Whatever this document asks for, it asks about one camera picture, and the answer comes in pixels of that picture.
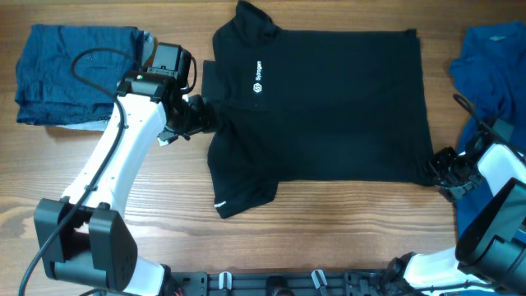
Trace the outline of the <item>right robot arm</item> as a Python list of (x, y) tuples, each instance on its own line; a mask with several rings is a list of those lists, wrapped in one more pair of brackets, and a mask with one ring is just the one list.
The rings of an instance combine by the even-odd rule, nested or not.
[(509, 139), (512, 125), (500, 119), (478, 124), (462, 153), (436, 153), (427, 171), (455, 204), (481, 183), (491, 200), (461, 233), (453, 248), (395, 258), (379, 287), (386, 295), (440, 295), (468, 290), (525, 293), (525, 158)]

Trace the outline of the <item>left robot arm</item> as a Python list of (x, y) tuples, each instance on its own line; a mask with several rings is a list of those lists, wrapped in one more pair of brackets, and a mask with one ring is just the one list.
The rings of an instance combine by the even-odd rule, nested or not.
[(92, 294), (182, 294), (168, 266), (139, 256), (124, 212), (154, 142), (189, 140), (213, 127), (212, 108), (193, 93), (196, 78), (194, 57), (161, 43), (151, 65), (118, 82), (108, 126), (85, 167), (61, 198), (43, 199), (35, 209), (33, 264), (49, 279), (86, 285)]

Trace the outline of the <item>black polo shirt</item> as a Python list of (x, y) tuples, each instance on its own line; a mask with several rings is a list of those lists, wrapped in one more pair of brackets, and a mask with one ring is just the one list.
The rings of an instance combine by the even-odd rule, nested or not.
[(286, 30), (241, 1), (212, 43), (203, 94), (219, 122), (207, 163), (220, 217), (273, 201), (281, 182), (432, 185), (416, 30)]

